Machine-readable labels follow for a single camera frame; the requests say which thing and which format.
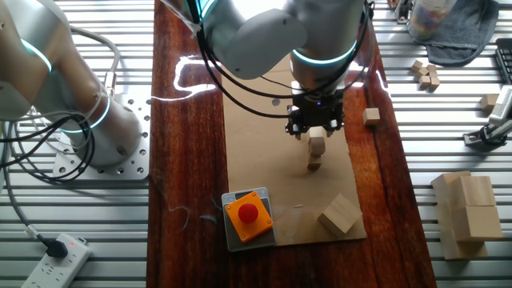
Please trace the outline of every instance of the power strip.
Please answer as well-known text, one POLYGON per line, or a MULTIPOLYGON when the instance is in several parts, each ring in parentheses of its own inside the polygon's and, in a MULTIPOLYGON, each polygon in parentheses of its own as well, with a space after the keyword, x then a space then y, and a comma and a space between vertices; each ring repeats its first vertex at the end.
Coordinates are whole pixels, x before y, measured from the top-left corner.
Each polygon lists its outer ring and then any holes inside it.
POLYGON ((67 248, 64 258, 52 258, 45 254, 22 288, 67 288, 90 255, 90 248, 82 238, 68 234, 57 238, 67 248))

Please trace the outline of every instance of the cardboard sheet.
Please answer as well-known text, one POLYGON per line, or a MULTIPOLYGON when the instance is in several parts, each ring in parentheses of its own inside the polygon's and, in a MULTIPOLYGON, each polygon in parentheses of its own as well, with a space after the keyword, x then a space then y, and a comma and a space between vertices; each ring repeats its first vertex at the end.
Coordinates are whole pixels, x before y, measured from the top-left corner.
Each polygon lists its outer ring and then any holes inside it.
MULTIPOLYGON (((289 85, 289 71, 266 75, 289 85)), ((258 90, 290 94, 290 89, 257 79, 244 82, 258 90)), ((286 114, 291 100, 273 106, 271 98, 248 94, 227 79, 224 87, 249 107, 269 114, 286 114)), ((230 192, 266 187, 274 217, 278 246, 365 238, 362 218, 342 238, 337 238, 318 216, 342 194, 357 208, 359 201, 354 171, 343 131, 326 138, 326 152, 319 170, 309 171, 308 139, 285 133, 286 119, 262 118, 244 111, 224 96, 227 166, 230 192)))

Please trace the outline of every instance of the gray cloth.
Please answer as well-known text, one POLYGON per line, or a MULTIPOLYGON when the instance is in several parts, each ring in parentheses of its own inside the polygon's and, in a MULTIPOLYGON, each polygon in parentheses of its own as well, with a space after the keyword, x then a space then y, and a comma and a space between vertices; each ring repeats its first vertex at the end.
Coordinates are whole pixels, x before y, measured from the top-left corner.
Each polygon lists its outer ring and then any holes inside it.
POLYGON ((498 3, 491 0, 458 0, 426 46, 429 61, 441 66, 464 66, 484 50, 498 21, 498 3))

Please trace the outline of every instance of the stacked wooden blocks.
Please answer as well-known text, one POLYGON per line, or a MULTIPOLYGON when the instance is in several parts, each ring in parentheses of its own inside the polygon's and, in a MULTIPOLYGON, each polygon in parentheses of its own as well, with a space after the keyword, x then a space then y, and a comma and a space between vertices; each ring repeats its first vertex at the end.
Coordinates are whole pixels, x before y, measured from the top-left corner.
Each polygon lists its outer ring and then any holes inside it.
POLYGON ((429 64, 423 67, 423 63, 416 60, 410 69, 418 74, 420 89, 430 88, 430 90, 434 91, 441 85, 436 65, 429 64))
POLYGON ((307 133, 309 136, 307 169, 316 170, 322 165, 322 155, 326 152, 323 127, 311 127, 307 133))
POLYGON ((485 242, 503 237, 490 178, 448 173, 433 180, 432 187, 445 259, 487 256, 485 242))

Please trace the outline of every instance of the emergency stop button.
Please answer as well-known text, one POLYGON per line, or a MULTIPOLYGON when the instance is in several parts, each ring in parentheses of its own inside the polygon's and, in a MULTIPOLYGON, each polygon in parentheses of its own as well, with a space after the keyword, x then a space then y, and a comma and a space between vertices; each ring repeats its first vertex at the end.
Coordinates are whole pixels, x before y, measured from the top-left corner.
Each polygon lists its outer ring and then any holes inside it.
POLYGON ((242 243, 272 229, 274 222, 256 191, 224 208, 242 243))

